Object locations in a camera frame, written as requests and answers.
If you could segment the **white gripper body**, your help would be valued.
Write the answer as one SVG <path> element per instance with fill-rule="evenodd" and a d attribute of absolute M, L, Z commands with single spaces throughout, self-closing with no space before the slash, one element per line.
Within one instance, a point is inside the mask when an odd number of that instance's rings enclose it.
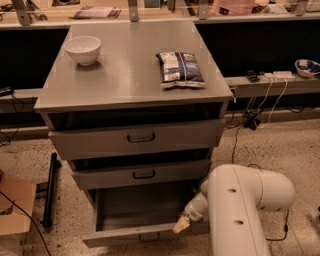
<path fill-rule="evenodd" d="M 198 193 L 184 208 L 184 215 L 192 222 L 203 218 L 208 210 L 208 201 L 204 194 Z"/>

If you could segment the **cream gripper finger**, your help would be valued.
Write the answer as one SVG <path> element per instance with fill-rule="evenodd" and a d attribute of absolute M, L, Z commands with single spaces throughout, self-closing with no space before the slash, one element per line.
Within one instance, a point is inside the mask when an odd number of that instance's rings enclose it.
<path fill-rule="evenodd" d="M 180 216 L 177 223 L 174 225 L 172 231 L 175 234 L 179 234 L 183 230 L 187 229 L 190 226 L 190 219 L 187 216 Z"/>

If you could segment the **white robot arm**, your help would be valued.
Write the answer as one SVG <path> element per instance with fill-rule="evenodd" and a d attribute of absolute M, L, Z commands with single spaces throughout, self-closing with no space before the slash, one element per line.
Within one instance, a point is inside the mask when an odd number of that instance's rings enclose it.
<path fill-rule="evenodd" d="M 258 212 L 286 211 L 295 188 L 274 171 L 224 164 L 214 168 L 185 206 L 173 232 L 207 217 L 213 256 L 271 256 Z"/>

